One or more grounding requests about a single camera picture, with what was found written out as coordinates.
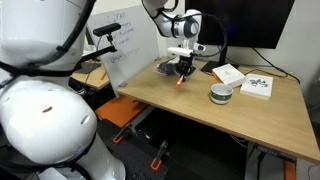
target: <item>computer monitor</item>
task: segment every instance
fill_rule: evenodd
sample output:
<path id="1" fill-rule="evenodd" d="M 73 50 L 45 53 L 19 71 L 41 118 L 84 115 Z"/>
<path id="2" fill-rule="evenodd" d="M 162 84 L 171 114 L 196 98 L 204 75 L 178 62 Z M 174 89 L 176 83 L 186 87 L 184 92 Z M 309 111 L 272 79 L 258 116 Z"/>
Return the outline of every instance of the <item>computer monitor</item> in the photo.
<path id="1" fill-rule="evenodd" d="M 225 26 L 227 46 L 275 49 L 294 0 L 185 0 L 185 9 L 218 17 Z M 212 18 L 203 16 L 200 44 L 222 45 L 223 34 Z M 218 66 L 225 64 L 227 48 Z"/>

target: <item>pen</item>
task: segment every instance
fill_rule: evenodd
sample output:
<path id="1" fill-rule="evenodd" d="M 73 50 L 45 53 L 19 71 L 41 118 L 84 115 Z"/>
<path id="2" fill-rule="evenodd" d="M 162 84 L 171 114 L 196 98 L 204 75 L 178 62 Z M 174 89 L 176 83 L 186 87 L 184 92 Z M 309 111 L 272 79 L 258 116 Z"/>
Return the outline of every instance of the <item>pen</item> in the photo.
<path id="1" fill-rule="evenodd" d="M 176 89 L 178 89 L 178 87 L 180 86 L 182 80 L 183 80 L 183 75 L 180 77 L 179 81 L 177 82 Z"/>

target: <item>small bowl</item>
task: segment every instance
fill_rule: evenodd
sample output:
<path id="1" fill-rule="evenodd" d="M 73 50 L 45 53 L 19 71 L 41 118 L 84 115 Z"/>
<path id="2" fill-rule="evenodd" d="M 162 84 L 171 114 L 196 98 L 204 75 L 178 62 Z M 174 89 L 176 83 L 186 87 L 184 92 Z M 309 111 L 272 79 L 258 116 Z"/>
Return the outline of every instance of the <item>small bowl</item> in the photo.
<path id="1" fill-rule="evenodd" d="M 211 86 L 210 99 L 217 104 L 227 104 L 232 96 L 233 89 L 227 84 L 214 84 Z"/>

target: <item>white box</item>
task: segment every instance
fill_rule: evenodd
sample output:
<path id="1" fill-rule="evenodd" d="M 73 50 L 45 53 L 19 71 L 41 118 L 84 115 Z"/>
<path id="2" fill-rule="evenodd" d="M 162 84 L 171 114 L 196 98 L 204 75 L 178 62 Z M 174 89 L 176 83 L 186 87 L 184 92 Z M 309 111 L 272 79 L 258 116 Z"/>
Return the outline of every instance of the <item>white box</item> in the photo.
<path id="1" fill-rule="evenodd" d="M 269 76 L 248 74 L 240 88 L 240 94 L 269 100 L 272 92 L 273 78 Z"/>
<path id="2" fill-rule="evenodd" d="M 228 84 L 232 88 L 240 86 L 245 81 L 245 75 L 231 64 L 212 69 L 212 74 L 218 81 Z"/>

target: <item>wooden table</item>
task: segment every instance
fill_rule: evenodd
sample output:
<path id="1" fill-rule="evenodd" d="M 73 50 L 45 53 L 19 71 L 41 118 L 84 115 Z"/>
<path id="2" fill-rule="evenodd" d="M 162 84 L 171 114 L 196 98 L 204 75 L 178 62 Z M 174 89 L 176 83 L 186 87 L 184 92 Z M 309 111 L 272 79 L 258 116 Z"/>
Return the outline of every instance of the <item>wooden table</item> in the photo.
<path id="1" fill-rule="evenodd" d="M 108 76 L 105 76 L 104 79 L 101 80 L 101 77 L 104 73 L 105 70 L 102 67 L 98 67 L 97 69 L 93 70 L 90 73 L 86 84 L 96 90 L 101 90 L 109 84 Z M 84 84 L 88 77 L 88 74 L 73 73 L 71 77 Z"/>
<path id="2" fill-rule="evenodd" d="M 210 87 L 217 81 L 198 69 L 187 82 L 175 89 L 178 77 L 156 74 L 154 62 L 128 85 L 122 95 L 165 109 L 226 133 L 282 151 L 314 163 L 320 152 L 299 84 L 290 78 L 274 77 L 270 100 L 260 100 L 234 89 L 231 101 L 217 105 L 209 99 Z M 198 62 L 199 67 L 205 63 Z M 240 67 L 243 73 L 249 68 Z"/>

